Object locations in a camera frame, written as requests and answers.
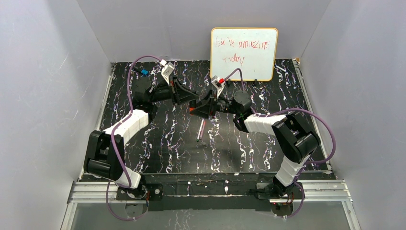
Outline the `black orange highlighter pen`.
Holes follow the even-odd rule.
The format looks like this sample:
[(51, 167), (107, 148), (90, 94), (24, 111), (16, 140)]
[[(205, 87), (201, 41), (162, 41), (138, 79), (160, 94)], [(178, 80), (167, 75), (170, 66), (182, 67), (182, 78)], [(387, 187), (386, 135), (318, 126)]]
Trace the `black orange highlighter pen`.
[(194, 110), (196, 109), (196, 103), (197, 103), (196, 100), (192, 100), (192, 101), (189, 102), (189, 113), (191, 115), (195, 115)]

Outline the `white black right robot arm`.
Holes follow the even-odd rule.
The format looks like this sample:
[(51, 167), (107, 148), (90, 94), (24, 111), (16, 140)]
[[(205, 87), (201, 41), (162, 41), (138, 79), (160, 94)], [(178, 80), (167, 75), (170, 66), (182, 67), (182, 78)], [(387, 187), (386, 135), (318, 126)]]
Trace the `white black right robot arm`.
[(231, 99), (226, 99), (216, 97), (210, 90), (203, 99), (190, 102), (190, 114), (204, 119), (214, 117), (216, 112), (233, 114), (233, 122), (239, 131), (275, 136), (284, 154), (280, 169), (270, 184), (250, 192), (267, 197), (290, 195), (305, 163), (319, 147), (320, 138), (301, 111), (264, 115), (253, 112), (251, 106), (251, 98), (245, 91), (239, 90)]

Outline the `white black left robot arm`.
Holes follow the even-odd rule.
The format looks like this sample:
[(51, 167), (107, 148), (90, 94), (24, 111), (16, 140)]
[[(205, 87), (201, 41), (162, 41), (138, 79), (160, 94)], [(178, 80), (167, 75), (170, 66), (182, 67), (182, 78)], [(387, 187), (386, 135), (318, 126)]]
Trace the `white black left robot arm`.
[(84, 171), (114, 181), (117, 185), (137, 189), (141, 175), (125, 165), (124, 147), (141, 129), (156, 116), (156, 102), (171, 100), (173, 105), (185, 104), (199, 98), (195, 91), (183, 86), (174, 77), (153, 85), (148, 77), (141, 77), (133, 84), (130, 112), (113, 126), (90, 133)]

